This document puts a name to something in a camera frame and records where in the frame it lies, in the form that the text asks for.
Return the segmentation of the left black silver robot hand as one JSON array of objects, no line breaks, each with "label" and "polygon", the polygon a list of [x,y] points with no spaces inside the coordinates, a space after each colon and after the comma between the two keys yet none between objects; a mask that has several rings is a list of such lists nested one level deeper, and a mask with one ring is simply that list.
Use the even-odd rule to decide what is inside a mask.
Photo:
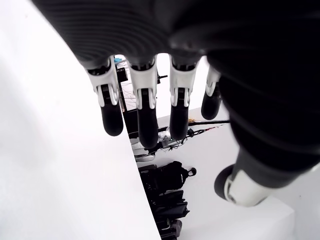
[{"label": "left black silver robot hand", "polygon": [[320,3],[317,0],[36,0],[89,75],[105,131],[122,132],[113,55],[128,61],[138,136],[157,145],[157,67],[169,55],[169,130],[188,131],[196,70],[209,70],[201,114],[221,104],[239,144],[214,189],[238,206],[260,204],[320,163]]}]

